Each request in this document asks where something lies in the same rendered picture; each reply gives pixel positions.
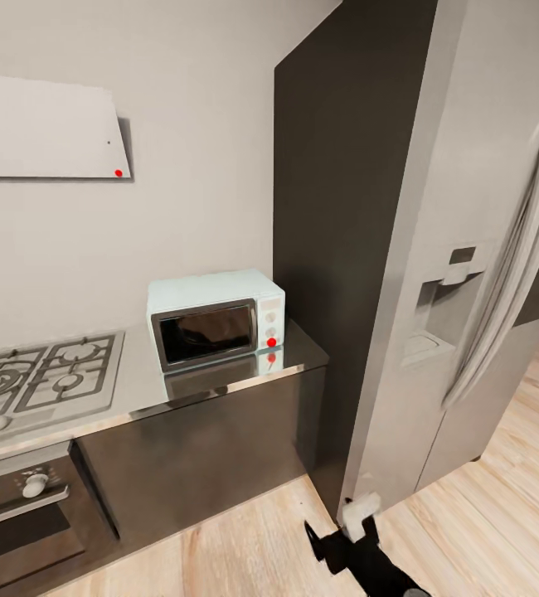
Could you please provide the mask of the microwave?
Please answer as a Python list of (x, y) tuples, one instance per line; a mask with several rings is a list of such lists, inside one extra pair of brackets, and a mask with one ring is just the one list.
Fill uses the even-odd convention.
[(285, 295), (258, 269), (151, 281), (146, 318), (158, 371), (281, 346)]

